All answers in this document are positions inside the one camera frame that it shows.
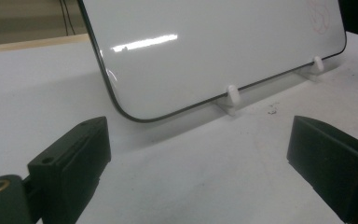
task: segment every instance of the white board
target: white board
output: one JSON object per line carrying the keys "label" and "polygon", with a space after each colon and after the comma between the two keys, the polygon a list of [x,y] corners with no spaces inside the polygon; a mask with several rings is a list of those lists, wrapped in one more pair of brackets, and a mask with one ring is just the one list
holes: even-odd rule
{"label": "white board", "polygon": [[345,49],[337,0],[79,0],[118,110],[153,121]]}

